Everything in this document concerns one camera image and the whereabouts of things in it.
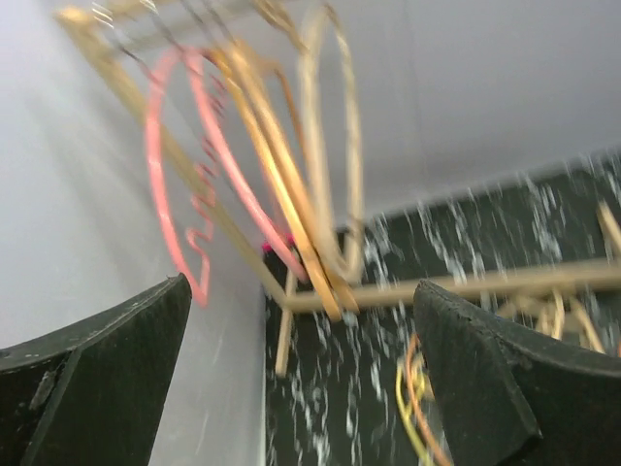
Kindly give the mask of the pink curved wire hanger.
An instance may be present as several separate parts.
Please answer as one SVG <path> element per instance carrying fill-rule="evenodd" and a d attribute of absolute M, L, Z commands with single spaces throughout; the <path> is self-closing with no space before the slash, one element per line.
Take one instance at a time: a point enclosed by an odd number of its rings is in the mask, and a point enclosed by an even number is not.
<path fill-rule="evenodd" d="M 194 93 L 203 127 L 221 160 L 223 168 L 230 181 L 233 183 L 234 189 L 245 205 L 246 210 L 266 239 L 273 242 L 277 240 L 280 235 L 273 226 L 271 219 L 261 208 L 253 191 L 246 182 L 236 158 L 231 153 L 222 130 L 220 129 L 210 96 L 204 89 L 203 60 L 205 58 L 212 60 L 212 54 L 208 50 L 191 47 L 185 52 L 185 63 L 189 69 L 190 86 Z M 299 280 L 305 281 L 308 278 L 304 266 L 294 256 L 294 253 L 289 247 L 277 248 L 274 246 L 274 251 Z"/>

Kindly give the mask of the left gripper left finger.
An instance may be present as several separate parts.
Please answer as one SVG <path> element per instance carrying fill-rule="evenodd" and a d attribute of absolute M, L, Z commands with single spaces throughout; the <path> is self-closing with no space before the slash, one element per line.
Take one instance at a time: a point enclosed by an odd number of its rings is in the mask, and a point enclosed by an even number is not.
<path fill-rule="evenodd" d="M 177 275 L 2 349 L 2 464 L 147 465 L 191 298 Z"/>

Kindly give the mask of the pink wavy wire hanger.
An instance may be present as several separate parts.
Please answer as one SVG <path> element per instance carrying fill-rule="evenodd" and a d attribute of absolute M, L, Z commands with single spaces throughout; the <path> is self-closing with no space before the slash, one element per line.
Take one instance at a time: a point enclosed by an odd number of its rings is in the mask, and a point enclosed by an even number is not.
<path fill-rule="evenodd" d="M 194 278 L 185 262 L 168 204 L 162 162 L 160 113 L 169 75 L 176 63 L 181 61 L 186 67 L 189 82 L 195 94 L 199 114 L 206 131 L 206 136 L 203 139 L 205 153 L 210 158 L 229 153 L 218 118 L 220 105 L 217 100 L 213 99 L 206 92 L 203 86 L 202 61 L 204 59 L 215 62 L 214 52 L 207 49 L 184 48 L 181 50 L 181 53 L 168 52 L 161 58 L 150 86 L 145 128 L 148 172 L 161 230 L 173 262 L 178 267 L 179 272 L 188 279 L 193 298 L 202 306 L 208 304 L 211 263 L 208 254 L 200 247 L 198 242 L 200 240 L 206 242 L 212 240 L 213 222 L 208 214 L 208 209 L 215 206 L 216 197 L 215 190 L 211 184 L 211 178 L 217 175 L 217 170 L 215 167 L 204 163 L 198 163 L 190 167 L 190 171 L 199 177 L 199 185 L 203 188 L 201 193 L 194 194 L 191 197 L 191 203 L 205 223 L 203 228 L 188 228 L 185 231 L 187 243 L 201 257 L 200 277 Z"/>

